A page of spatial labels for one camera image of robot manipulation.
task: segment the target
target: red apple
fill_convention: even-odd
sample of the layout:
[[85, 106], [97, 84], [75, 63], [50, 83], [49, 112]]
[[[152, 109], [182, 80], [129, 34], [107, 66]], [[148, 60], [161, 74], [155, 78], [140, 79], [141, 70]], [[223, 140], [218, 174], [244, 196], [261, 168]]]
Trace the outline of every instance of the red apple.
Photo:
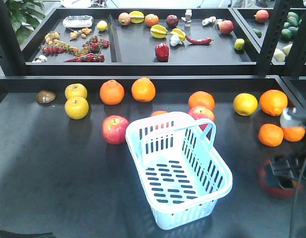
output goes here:
[[125, 131], [129, 124], [128, 119], [118, 115], [105, 118], [102, 122], [102, 135], [105, 141], [113, 145], [125, 142]]
[[[297, 185], [296, 181], [292, 181], [293, 188], [283, 188], [280, 185], [268, 186], [268, 184], [266, 183], [266, 171], [265, 171], [265, 166], [268, 163], [270, 163], [270, 160], [267, 160], [264, 163], [262, 163], [258, 170], [258, 183], [260, 184], [262, 189], [275, 198], [286, 198], [293, 196], [295, 194], [295, 187]], [[301, 183], [299, 190], [302, 191], [303, 188], [304, 185]]]
[[233, 23], [230, 20], [224, 20], [219, 25], [219, 30], [222, 34], [230, 34], [233, 31]]
[[[188, 114], [191, 115], [195, 120], [208, 118], [212, 121], [215, 120], [214, 113], [204, 106], [194, 106], [189, 109]], [[200, 125], [200, 128], [204, 130], [208, 124]]]
[[267, 10], [259, 10], [256, 12], [256, 14], [254, 15], [255, 20], [259, 23], [264, 23], [268, 20], [268, 11]]

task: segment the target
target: red bell pepper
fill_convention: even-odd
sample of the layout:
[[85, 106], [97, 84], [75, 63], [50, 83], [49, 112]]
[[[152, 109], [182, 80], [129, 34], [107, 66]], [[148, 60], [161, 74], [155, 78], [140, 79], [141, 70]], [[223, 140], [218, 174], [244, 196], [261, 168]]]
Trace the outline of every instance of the red bell pepper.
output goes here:
[[160, 43], [155, 46], [155, 56], [159, 61], [168, 60], [169, 56], [169, 47], [165, 43]]

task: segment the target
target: garlic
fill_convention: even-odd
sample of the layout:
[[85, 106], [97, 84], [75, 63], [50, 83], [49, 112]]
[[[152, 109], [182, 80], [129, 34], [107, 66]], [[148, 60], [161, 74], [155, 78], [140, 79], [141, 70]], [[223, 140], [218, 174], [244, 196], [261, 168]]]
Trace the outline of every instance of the garlic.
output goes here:
[[179, 39], [178, 35], [172, 35], [170, 39], [170, 45], [171, 46], [177, 46], [178, 44], [183, 44], [183, 42]]

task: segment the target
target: orange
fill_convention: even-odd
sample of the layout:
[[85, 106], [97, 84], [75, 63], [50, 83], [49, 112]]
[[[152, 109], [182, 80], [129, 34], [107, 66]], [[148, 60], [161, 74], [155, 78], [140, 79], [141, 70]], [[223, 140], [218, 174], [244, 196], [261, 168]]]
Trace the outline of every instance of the orange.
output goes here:
[[198, 91], [193, 93], [188, 99], [189, 108], [195, 106], [204, 106], [209, 110], [213, 111], [215, 102], [214, 98], [210, 93], [204, 91]]
[[102, 84], [99, 95], [103, 103], [107, 105], [117, 105], [124, 97], [123, 86], [114, 79]]
[[271, 89], [263, 93], [259, 100], [261, 109], [271, 116], [279, 116], [287, 107], [287, 96], [285, 93]]
[[152, 26], [158, 24], [158, 16], [156, 16], [154, 14], [148, 14], [144, 18], [144, 22], [147, 26], [152, 27]]
[[270, 147], [278, 146], [282, 143], [284, 133], [282, 128], [274, 124], [264, 124], [258, 132], [258, 139], [263, 145]]
[[155, 111], [151, 114], [151, 117], [161, 115], [161, 114], [164, 114], [164, 113], [167, 113], [167, 111], [163, 111], [163, 110], [162, 111]]
[[142, 77], [134, 81], [131, 92], [135, 100], [147, 103], [155, 97], [155, 86], [149, 78]]
[[281, 127], [284, 132], [284, 139], [290, 142], [300, 141], [305, 135], [303, 126]]

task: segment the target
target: black cable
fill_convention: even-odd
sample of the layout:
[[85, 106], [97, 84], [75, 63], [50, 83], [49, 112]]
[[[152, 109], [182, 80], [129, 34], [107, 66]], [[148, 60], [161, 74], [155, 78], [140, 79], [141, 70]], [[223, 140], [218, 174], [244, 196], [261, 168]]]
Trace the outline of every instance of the black cable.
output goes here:
[[306, 169], [306, 157], [305, 157], [300, 175], [298, 176], [297, 184], [296, 184], [296, 187], [295, 187], [295, 195], [294, 195], [294, 201], [293, 201], [293, 204], [292, 204], [292, 211], [291, 211], [290, 236], [289, 236], [289, 238], [294, 237], [294, 214], [295, 214], [295, 209], [296, 209], [296, 204], [297, 204], [298, 192], [299, 192], [299, 188], [301, 186], [301, 182], [302, 182], [302, 178], [303, 178], [303, 174], [305, 172], [305, 169]]

